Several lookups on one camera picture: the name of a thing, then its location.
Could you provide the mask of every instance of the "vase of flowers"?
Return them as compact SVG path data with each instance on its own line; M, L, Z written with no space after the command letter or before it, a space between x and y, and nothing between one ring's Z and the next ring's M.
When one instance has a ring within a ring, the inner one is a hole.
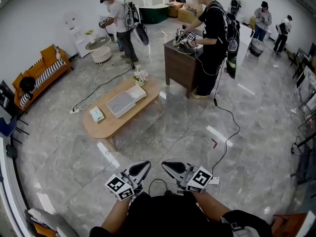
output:
M88 36L91 44L95 42L93 30L86 31L84 34L86 34Z
M143 87L147 82L148 73L145 70L141 70L140 66L136 66L133 78L136 85Z

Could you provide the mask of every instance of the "black t-shirt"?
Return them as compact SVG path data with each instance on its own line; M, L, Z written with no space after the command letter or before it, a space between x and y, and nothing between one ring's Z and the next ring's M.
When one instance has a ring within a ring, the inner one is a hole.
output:
M222 44L226 40L226 26L223 13L219 8L223 9L219 2L212 2L198 19L203 22L203 38L217 40L215 45L203 46L204 54L221 62L226 54L226 47Z
M251 226L261 237L272 237L270 226L262 219L242 211L224 215L238 226ZM111 237L107 230L94 227L90 237ZM139 196L130 206L119 237L213 236L233 237L231 224L209 222L194 201L185 196Z

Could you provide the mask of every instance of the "glass tabletop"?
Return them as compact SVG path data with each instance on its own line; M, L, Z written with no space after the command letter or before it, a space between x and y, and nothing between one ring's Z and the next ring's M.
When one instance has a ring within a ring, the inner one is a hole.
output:
M96 50L100 47L107 45L110 41L111 41L111 38L109 36L99 37L95 39L94 43L89 42L85 46L85 49L89 51Z

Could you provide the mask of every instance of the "flower pot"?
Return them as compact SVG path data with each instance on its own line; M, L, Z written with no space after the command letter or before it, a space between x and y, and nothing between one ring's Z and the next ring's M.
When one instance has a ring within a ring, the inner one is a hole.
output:
M88 37L89 37L89 40L90 40L91 44L95 42L95 38L94 38L93 34L89 34Z
M146 84L146 82L145 81L137 81L137 80L135 80L135 84L140 86L140 87L143 87Z

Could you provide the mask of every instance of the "white box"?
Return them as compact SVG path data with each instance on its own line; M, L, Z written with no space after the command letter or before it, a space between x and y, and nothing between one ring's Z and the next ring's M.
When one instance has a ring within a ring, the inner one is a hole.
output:
M109 178L105 187L119 201L123 201L135 195L133 188L115 174Z
M135 105L134 98L126 91L122 91L120 94L116 95L109 102L107 102L108 108L117 119L122 117Z
M186 191L195 193L202 193L209 181L212 179L212 174L205 168L200 167L197 172L194 173L191 180L187 183Z
M147 96L146 91L144 91L142 87L138 85L135 85L134 87L130 88L127 91L127 93L130 94L132 98L134 98L135 103L137 103L139 100Z

